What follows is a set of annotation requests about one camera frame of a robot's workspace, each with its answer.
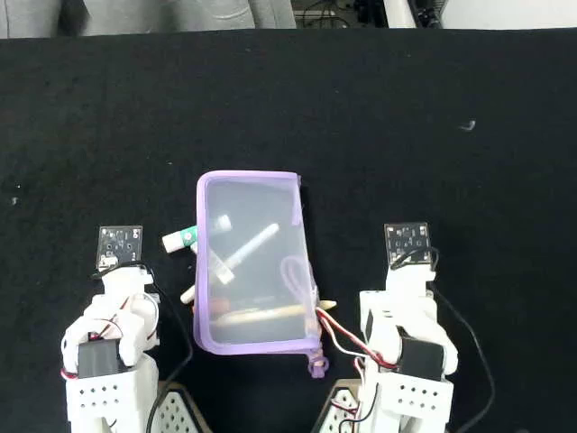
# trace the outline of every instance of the gray fabric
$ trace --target gray fabric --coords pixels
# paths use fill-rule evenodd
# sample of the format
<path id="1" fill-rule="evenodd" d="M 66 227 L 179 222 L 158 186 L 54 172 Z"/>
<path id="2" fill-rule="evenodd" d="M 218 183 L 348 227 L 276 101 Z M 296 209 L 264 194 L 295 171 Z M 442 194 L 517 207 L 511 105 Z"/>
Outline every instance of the gray fabric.
<path id="1" fill-rule="evenodd" d="M 290 0 L 250 0 L 252 15 L 259 29 L 297 27 Z"/>
<path id="2" fill-rule="evenodd" d="M 150 33 L 162 30 L 165 0 L 84 0 L 83 35 Z"/>
<path id="3" fill-rule="evenodd" d="M 0 38 L 54 36 L 59 14 L 60 0 L 0 0 Z"/>
<path id="4" fill-rule="evenodd" d="M 176 0 L 172 7 L 180 31 L 254 28 L 248 0 Z"/>
<path id="5" fill-rule="evenodd" d="M 54 36 L 62 1 L 0 0 L 0 38 Z M 86 5 L 83 35 L 296 27 L 290 0 L 69 1 Z"/>

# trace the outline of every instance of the translucent pencil case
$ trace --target translucent pencil case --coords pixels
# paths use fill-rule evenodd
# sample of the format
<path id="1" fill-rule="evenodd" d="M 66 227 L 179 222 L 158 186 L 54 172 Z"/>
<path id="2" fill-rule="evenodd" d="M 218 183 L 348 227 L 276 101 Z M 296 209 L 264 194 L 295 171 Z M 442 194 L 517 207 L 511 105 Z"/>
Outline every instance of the translucent pencil case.
<path id="1" fill-rule="evenodd" d="M 226 216 L 231 229 L 215 227 Z M 194 337 L 218 355 L 306 354 L 322 377 L 318 300 L 296 173 L 210 171 L 197 184 Z"/>

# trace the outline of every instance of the white cord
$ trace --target white cord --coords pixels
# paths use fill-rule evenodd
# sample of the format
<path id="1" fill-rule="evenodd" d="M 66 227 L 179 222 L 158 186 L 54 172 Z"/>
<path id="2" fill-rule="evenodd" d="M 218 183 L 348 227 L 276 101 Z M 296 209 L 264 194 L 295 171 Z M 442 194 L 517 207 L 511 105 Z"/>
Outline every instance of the white cord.
<path id="1" fill-rule="evenodd" d="M 325 318 L 319 318 L 319 320 L 321 321 L 321 323 L 323 324 L 323 326 L 326 329 L 326 332 L 328 332 L 329 336 L 331 336 L 331 339 L 333 340 L 334 345 L 336 346 L 337 349 L 339 349 L 341 352 L 343 352 L 344 354 L 347 355 L 352 355 L 352 356 L 360 356 L 361 358 L 367 358 L 369 357 L 368 355 L 365 354 L 360 354 L 359 352 L 352 352 L 350 350 L 346 350 L 345 348 L 343 348 L 339 342 L 336 340 L 336 336 L 334 335 L 334 331 L 333 328 L 331 327 L 331 324 L 328 323 L 328 320 L 326 320 Z"/>
<path id="2" fill-rule="evenodd" d="M 359 358 L 354 358 L 353 364 L 354 364 L 355 370 L 357 372 L 359 372 L 359 375 L 361 376 L 361 386 L 364 389 L 364 384 L 365 384 L 364 371 L 362 370 L 361 366 L 359 365 Z"/>
<path id="3" fill-rule="evenodd" d="M 156 300 L 154 300 L 154 298 L 145 291 L 142 292 L 141 294 L 144 296 L 144 298 L 152 302 L 152 305 L 154 306 L 154 326 L 152 327 L 152 331 L 149 332 L 148 335 L 146 336 L 147 338 L 149 338 L 154 335 L 154 333 L 156 332 L 156 327 L 159 325 L 159 317 L 160 317 L 159 304 L 157 304 Z"/>

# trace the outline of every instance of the black cloth surface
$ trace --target black cloth surface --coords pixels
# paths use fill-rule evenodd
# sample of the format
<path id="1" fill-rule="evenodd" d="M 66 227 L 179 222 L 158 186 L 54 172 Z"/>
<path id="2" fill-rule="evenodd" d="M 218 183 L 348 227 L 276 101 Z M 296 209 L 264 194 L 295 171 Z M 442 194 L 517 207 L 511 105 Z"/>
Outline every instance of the black cloth surface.
<path id="1" fill-rule="evenodd" d="M 359 290 L 383 287 L 383 223 L 428 221 L 437 288 L 497 382 L 472 431 L 571 429 L 576 46 L 576 31 L 1 42 L 2 431 L 66 431 L 60 339 L 99 290 L 97 228 L 142 224 L 142 258 L 177 301 L 194 258 L 160 237 L 195 222 L 197 179 L 218 169 L 302 175 L 316 281 L 354 331 Z M 460 350 L 455 427 L 489 388 L 467 333 L 439 315 Z M 184 345 L 166 314 L 160 332 L 163 378 Z M 334 380 L 354 377 L 325 347 L 320 381 L 301 355 L 200 349 L 179 381 L 215 432 L 307 432 Z"/>

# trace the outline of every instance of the electrical wire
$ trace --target electrical wire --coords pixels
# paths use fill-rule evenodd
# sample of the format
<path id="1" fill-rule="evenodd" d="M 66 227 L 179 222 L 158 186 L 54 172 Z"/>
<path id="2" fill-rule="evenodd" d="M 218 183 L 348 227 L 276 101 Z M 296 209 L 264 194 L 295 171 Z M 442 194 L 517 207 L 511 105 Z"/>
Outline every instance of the electrical wire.
<path id="1" fill-rule="evenodd" d="M 323 9 L 321 11 L 321 16 L 320 18 L 315 18 L 313 20 L 310 20 L 310 22 L 307 23 L 307 13 L 315 6 L 319 6 L 319 5 L 323 5 Z M 351 25 L 349 24 L 348 21 L 346 21 L 344 18 L 341 18 L 340 16 L 334 16 L 331 14 L 334 14 L 334 6 L 336 6 L 338 9 L 340 10 L 348 10 L 348 9 L 343 9 L 341 8 L 337 3 L 336 0 L 319 0 L 317 2 L 314 2 L 313 4 L 311 4 L 310 6 L 306 7 L 305 10 L 303 11 L 303 16 L 302 16 L 302 26 L 303 28 L 307 28 L 307 27 L 311 27 L 313 24 L 318 23 L 318 28 L 323 29 L 324 27 L 324 22 L 325 20 L 330 20 L 331 23 L 331 27 L 334 28 L 334 23 L 335 22 L 340 22 L 345 24 L 347 27 L 351 27 Z"/>
<path id="2" fill-rule="evenodd" d="M 390 264 L 390 269 L 392 271 L 400 269 L 403 266 L 409 264 L 409 262 L 405 262 L 406 259 L 408 259 L 412 255 L 415 255 L 416 253 L 425 253 L 425 252 L 435 256 L 435 258 L 431 262 L 431 271 L 434 271 L 436 269 L 436 265 L 439 264 L 439 250 L 437 250 L 433 246 L 419 246 L 418 248 L 414 248 L 401 254 L 399 257 L 397 257 L 397 259 L 395 259 L 393 263 Z"/>
<path id="3" fill-rule="evenodd" d="M 302 17 L 303 27 L 307 27 L 307 12 L 310 11 L 313 7 L 319 6 L 320 4 L 324 3 L 325 1 L 326 0 L 318 0 L 317 2 L 314 2 L 313 4 L 311 4 L 305 8 L 305 10 L 303 11 L 303 17 Z"/>
<path id="4" fill-rule="evenodd" d="M 182 323 L 182 320 L 180 319 L 179 314 L 177 313 L 177 310 L 174 307 L 174 304 L 172 303 L 166 292 L 158 285 L 158 283 L 156 282 L 156 278 L 154 277 L 154 271 L 145 262 L 138 260 L 134 262 L 119 263 L 116 266 L 93 274 L 92 278 L 94 280 L 102 280 L 102 277 L 104 277 L 110 272 L 113 272 L 120 268 L 129 268 L 134 266 L 144 268 L 151 275 L 152 285 L 154 286 L 154 289 L 164 298 L 165 302 L 169 306 L 172 316 L 174 316 L 174 319 L 177 321 L 180 332 L 182 333 L 182 337 L 184 338 L 185 343 L 187 345 L 187 356 L 174 368 L 174 370 L 172 370 L 172 373 L 170 373 L 169 376 L 166 378 L 164 385 L 160 389 L 160 392 L 157 394 L 156 399 L 154 399 L 154 403 L 152 404 L 151 411 L 149 413 L 148 420 L 146 422 L 146 430 L 145 430 L 146 433 L 151 433 L 152 422 L 154 421 L 154 414 L 156 413 L 156 409 L 160 406 L 160 404 L 166 397 L 166 394 L 168 393 L 170 387 L 170 383 L 174 379 L 176 379 L 176 377 L 179 375 L 182 369 L 192 360 L 192 342 L 190 341 L 190 335 L 188 334 L 186 327 Z"/>
<path id="5" fill-rule="evenodd" d="M 71 380 L 76 380 L 78 378 L 77 374 L 74 373 L 69 373 L 66 370 L 64 370 L 63 368 L 60 368 L 60 376 L 62 377 L 62 379 L 64 379 L 65 381 L 71 381 Z"/>
<path id="6" fill-rule="evenodd" d="M 472 341 L 475 344 L 475 347 L 477 348 L 479 358 L 481 359 L 483 369 L 485 370 L 485 374 L 487 375 L 487 380 L 489 382 L 490 395 L 489 398 L 487 399 L 487 402 L 485 403 L 485 406 L 483 406 L 483 408 L 474 417 L 469 419 L 454 432 L 454 433 L 465 433 L 469 431 L 472 427 L 474 427 L 487 414 L 493 402 L 495 401 L 495 394 L 496 394 L 495 379 L 493 377 L 493 373 L 490 370 L 487 357 L 485 356 L 483 349 L 481 348 L 479 338 L 475 334 L 475 331 L 472 328 L 472 326 L 469 324 L 469 322 L 467 322 L 467 320 L 463 317 L 463 315 L 453 306 L 453 304 L 443 295 L 443 293 L 437 290 L 434 282 L 430 281 L 428 286 L 429 289 L 437 296 L 437 298 L 439 298 L 445 304 L 445 306 L 451 310 L 455 318 L 467 328 L 469 334 L 471 334 Z"/>
<path id="7" fill-rule="evenodd" d="M 364 384 L 365 384 L 364 371 L 361 368 L 361 365 L 359 363 L 360 360 L 361 360 L 361 358 L 354 358 L 353 366 L 354 366 L 354 369 L 357 371 L 357 373 L 361 376 L 361 386 L 362 386 L 362 388 L 364 388 Z"/>
<path id="8" fill-rule="evenodd" d="M 326 16 L 326 17 L 321 17 L 321 18 L 315 18 L 314 20 L 310 20 L 310 22 L 308 22 L 307 27 L 311 27 L 314 23 L 319 23 L 323 20 L 331 20 L 331 21 L 339 21 L 343 24 L 345 24 L 347 27 L 351 27 L 351 25 L 349 24 L 348 21 L 346 21 L 344 18 L 341 18 L 340 16 Z"/>
<path id="9" fill-rule="evenodd" d="M 369 408 L 369 411 L 367 412 L 367 414 L 360 419 L 349 419 L 349 418 L 343 419 L 341 422 L 339 422 L 339 429 L 338 429 L 339 433 L 343 433 L 343 424 L 345 422 L 350 422 L 354 425 L 354 424 L 361 423 L 361 422 L 365 421 L 366 419 L 368 419 L 369 416 L 372 414 L 372 411 L 375 409 L 375 403 L 377 402 L 377 395 L 378 394 L 379 394 L 379 384 L 377 383 L 377 385 L 375 386 L 375 396 L 372 398 L 372 404 L 371 404 L 371 407 Z"/>
<path id="10" fill-rule="evenodd" d="M 331 336 L 331 339 L 333 340 L 333 344 L 334 346 L 342 353 L 346 354 L 346 355 L 352 355 L 352 356 L 368 356 L 365 354 L 360 354 L 358 352 L 352 352 L 350 350 L 346 350 L 344 349 L 338 342 L 338 340 L 336 339 L 336 336 L 334 335 L 334 331 L 331 328 L 331 326 L 329 325 L 329 323 L 326 321 L 325 318 L 320 318 L 320 322 L 321 325 L 323 325 L 323 327 L 326 329 L 326 332 L 328 333 L 329 336 Z"/>
<path id="11" fill-rule="evenodd" d="M 143 295 L 144 298 L 149 300 L 154 306 L 154 326 L 152 327 L 152 331 L 150 332 L 150 334 L 146 337 L 147 340 L 150 340 L 152 336 L 156 334 L 156 328 L 159 325 L 160 309 L 159 304 L 157 304 L 156 300 L 154 300 L 154 298 L 150 294 L 144 291 L 143 293 L 141 293 L 141 295 Z"/>
<path id="12" fill-rule="evenodd" d="M 124 332 L 123 330 L 118 326 L 118 324 L 116 322 L 114 322 L 111 319 L 108 318 L 90 318 L 91 320 L 102 320 L 103 322 L 108 323 L 108 325 L 106 325 L 106 327 L 109 329 L 110 325 L 112 325 L 113 327 L 116 327 L 116 329 L 118 329 L 118 332 L 120 332 L 120 337 L 122 338 L 124 336 Z M 105 330 L 103 330 L 100 334 L 98 334 L 98 336 L 96 338 L 100 338 L 102 337 L 102 335 L 105 333 Z"/>
<path id="13" fill-rule="evenodd" d="M 379 354 L 378 352 L 373 351 L 372 349 L 370 349 L 367 345 L 365 345 L 361 339 L 359 337 L 357 337 L 355 334 L 353 334 L 352 332 L 348 331 L 347 329 L 345 329 L 339 322 L 337 322 L 330 314 L 328 314 L 326 311 L 324 311 L 323 309 L 316 307 L 315 308 L 316 314 L 318 316 L 321 316 L 322 318 L 326 319 L 328 322 L 331 323 L 332 326 L 334 326 L 339 332 L 341 332 L 342 334 L 345 334 L 346 336 L 349 337 L 349 339 L 355 343 L 358 347 L 360 347 L 362 349 L 362 351 L 367 354 L 375 363 L 377 363 L 378 365 L 385 367 L 385 368 L 389 368 L 389 369 L 394 369 L 397 366 L 391 363 L 388 363 L 387 361 L 385 361 L 382 358 L 382 355 Z"/>
<path id="14" fill-rule="evenodd" d="M 124 309 L 124 307 L 126 307 L 126 304 L 128 303 L 128 300 L 129 300 L 129 299 L 130 299 L 130 296 L 127 297 L 127 298 L 124 300 L 124 302 L 122 303 L 122 305 L 120 306 L 119 309 Z M 111 321 L 114 321 L 115 318 L 116 318 L 116 314 L 114 314 L 114 315 L 110 318 L 110 320 L 111 320 Z M 100 331 L 100 333 L 98 334 L 97 337 L 98 337 L 98 338 L 101 338 L 102 335 L 108 330 L 108 328 L 110 328 L 110 325 L 106 325 L 105 328 L 104 328 L 102 331 Z"/>
<path id="15" fill-rule="evenodd" d="M 331 400 L 331 405 L 336 407 L 337 409 L 344 410 L 345 412 L 348 412 L 352 415 L 356 415 L 356 413 L 357 413 L 357 408 L 345 408 L 340 403 L 338 403 L 337 401 L 334 401 L 334 400 Z"/>

